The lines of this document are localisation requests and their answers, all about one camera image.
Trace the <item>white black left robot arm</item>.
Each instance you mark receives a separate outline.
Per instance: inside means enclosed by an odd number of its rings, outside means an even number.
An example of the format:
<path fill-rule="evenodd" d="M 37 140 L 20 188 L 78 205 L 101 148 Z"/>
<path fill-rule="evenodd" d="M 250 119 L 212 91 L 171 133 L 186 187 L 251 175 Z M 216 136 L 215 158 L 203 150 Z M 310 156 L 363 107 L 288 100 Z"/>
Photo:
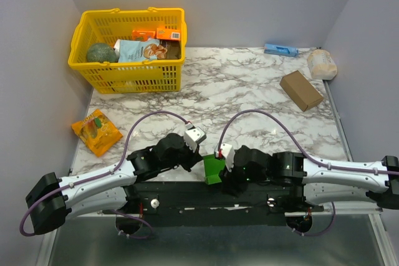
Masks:
<path fill-rule="evenodd" d="M 119 209 L 131 213 L 138 207 L 131 186 L 179 166 L 190 171 L 202 160 L 199 147 L 205 139 L 198 128 L 182 136 L 170 133 L 156 145 L 124 154 L 119 163 L 97 171 L 62 178 L 45 174 L 26 196 L 23 219 L 31 220 L 32 235 L 42 235 L 74 216 Z"/>

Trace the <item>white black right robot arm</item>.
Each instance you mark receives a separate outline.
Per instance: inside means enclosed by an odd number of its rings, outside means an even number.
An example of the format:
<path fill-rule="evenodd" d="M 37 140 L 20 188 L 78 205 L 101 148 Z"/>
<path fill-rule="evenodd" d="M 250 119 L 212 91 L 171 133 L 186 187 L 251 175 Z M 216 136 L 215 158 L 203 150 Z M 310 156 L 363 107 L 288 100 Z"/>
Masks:
<path fill-rule="evenodd" d="M 229 144 L 216 148 L 214 156 L 224 161 L 219 173 L 226 193 L 238 196 L 251 183 L 288 188 L 282 199 L 269 196 L 273 207 L 301 211 L 326 202 L 364 201 L 383 209 L 398 209 L 398 158 L 353 162 L 323 159 L 284 151 L 267 154 Z"/>

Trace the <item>green paper box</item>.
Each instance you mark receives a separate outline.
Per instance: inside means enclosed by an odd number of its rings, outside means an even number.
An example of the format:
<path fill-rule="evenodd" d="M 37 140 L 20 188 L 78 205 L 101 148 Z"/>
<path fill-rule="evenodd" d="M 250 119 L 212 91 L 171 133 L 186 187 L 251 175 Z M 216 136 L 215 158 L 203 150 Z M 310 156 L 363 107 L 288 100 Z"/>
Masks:
<path fill-rule="evenodd" d="M 204 180 L 207 185 L 221 182 L 219 173 L 224 169 L 224 160 L 216 159 L 212 154 L 203 157 Z"/>

